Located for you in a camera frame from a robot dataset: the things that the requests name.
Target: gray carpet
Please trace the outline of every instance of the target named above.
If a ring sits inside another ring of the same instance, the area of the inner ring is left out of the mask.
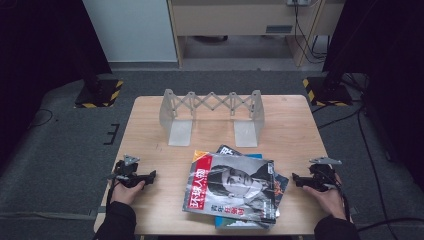
[[[279,71],[141,71],[115,72],[124,81],[115,104],[109,108],[74,108],[82,81],[70,83],[46,94],[32,127],[13,156],[12,164],[0,179],[0,213],[52,212],[88,216],[103,197],[105,177],[110,173],[126,123],[136,97],[162,95],[170,88],[177,95],[301,94],[302,79],[318,72]],[[359,94],[349,89],[354,99]],[[326,107],[314,113],[318,126],[344,117],[358,109]],[[389,218],[424,218],[424,194],[412,183],[401,163],[385,159],[372,124],[360,115],[366,139],[377,168]],[[112,145],[108,132],[119,124]],[[384,220],[376,179],[362,140],[356,115],[320,130],[328,155],[343,161],[337,167],[350,206],[358,213],[358,228]],[[0,239],[90,239],[94,220],[1,218]],[[399,239],[422,239],[424,228],[414,222],[392,224]],[[387,226],[361,232],[362,239],[394,239]]]

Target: light wood tabletop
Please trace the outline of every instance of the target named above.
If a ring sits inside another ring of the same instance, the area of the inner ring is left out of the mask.
[[[163,97],[142,96],[135,100],[116,161],[124,154],[139,157],[138,174],[156,170],[154,184],[136,197],[136,234],[141,235],[309,235],[325,216],[318,203],[295,186],[292,173],[310,176],[310,159],[327,156],[305,97],[262,95],[265,126],[259,146],[235,147],[233,119],[228,109],[210,111],[199,107],[188,147],[168,146],[167,134],[159,123]],[[280,217],[271,230],[217,230],[214,217],[182,211],[184,192],[195,150],[215,152],[226,144],[242,153],[261,153],[275,161],[275,171],[289,184],[279,206]],[[106,206],[108,186],[101,206]],[[99,212],[94,230],[105,213]]]

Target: black stand base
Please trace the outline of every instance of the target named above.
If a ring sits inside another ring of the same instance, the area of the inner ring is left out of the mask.
[[[335,89],[324,88],[325,77],[308,77],[303,80],[303,85],[309,96],[312,105],[352,105],[352,98],[346,87],[338,85]]]
[[[110,107],[115,102],[119,93],[122,81],[113,80],[99,80],[100,89],[92,93],[86,85],[81,89],[77,100],[75,100],[75,107],[78,108],[91,108],[91,107]]]

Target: black and yellow hazard tape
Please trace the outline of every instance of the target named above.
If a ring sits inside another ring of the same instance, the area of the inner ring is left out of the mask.
[[[309,84],[308,79],[303,79],[303,86],[306,89],[306,93],[308,94],[309,101],[311,102],[312,106],[349,106],[351,105],[350,102],[344,102],[344,101],[321,101],[317,100],[315,98],[314,91],[311,88],[311,85]]]
[[[116,98],[119,95],[119,91],[121,91],[121,86],[124,83],[124,81],[117,81],[114,91],[112,92],[112,95],[110,96],[110,100],[107,102],[102,103],[81,103],[81,104],[75,104],[76,108],[96,108],[96,107],[111,107],[115,103]]]

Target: black sleeve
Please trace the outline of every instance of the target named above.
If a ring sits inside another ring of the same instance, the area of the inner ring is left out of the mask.
[[[106,213],[105,221],[93,239],[99,240],[134,240],[136,225],[134,210],[127,204],[113,202]]]
[[[353,223],[328,216],[321,219],[315,227],[316,240],[360,240]]]

